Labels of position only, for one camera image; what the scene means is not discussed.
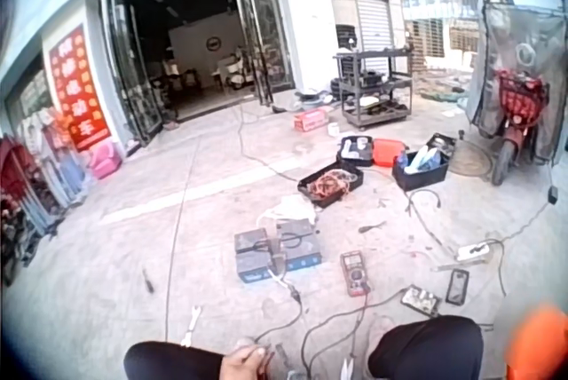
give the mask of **multimeter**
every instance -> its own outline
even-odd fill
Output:
[[[370,286],[363,254],[360,251],[351,251],[343,253],[340,259],[343,277],[347,285],[347,294],[351,297],[364,296]]]

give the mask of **red banner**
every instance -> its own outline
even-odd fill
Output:
[[[92,83],[83,25],[50,50],[50,60],[61,111],[77,150],[87,150],[110,137]]]

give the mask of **black pants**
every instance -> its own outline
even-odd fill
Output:
[[[477,380],[481,330],[458,316],[401,325],[389,331],[368,361],[376,378]],[[223,355],[177,344],[146,342],[124,357],[129,380],[218,380]]]

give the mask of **shop entrance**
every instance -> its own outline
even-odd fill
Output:
[[[162,124],[294,88],[278,0],[101,0],[129,126]]]

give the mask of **metal rack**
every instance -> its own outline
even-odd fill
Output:
[[[393,68],[393,60],[395,58],[408,58],[408,72],[399,72]],[[339,70],[339,96],[341,98],[341,110],[347,121],[363,131],[367,126],[387,121],[406,118],[412,113],[412,51],[407,49],[385,49],[383,51],[354,51],[351,53],[337,53],[334,58],[337,60],[337,68]],[[363,59],[387,58],[389,65],[389,73],[383,77],[380,83],[372,87],[363,87],[361,85],[361,73],[358,64]],[[343,73],[342,63],[345,60],[353,61],[353,73],[346,75]],[[379,114],[371,114],[373,109],[381,108],[383,104],[392,105],[394,100],[393,92],[397,89],[410,89],[410,97],[408,107],[406,109],[387,108],[385,112]],[[346,97],[345,92],[350,92],[355,96],[355,112],[345,109]],[[379,93],[379,101],[372,106],[362,107],[360,104],[361,97],[366,94]]]

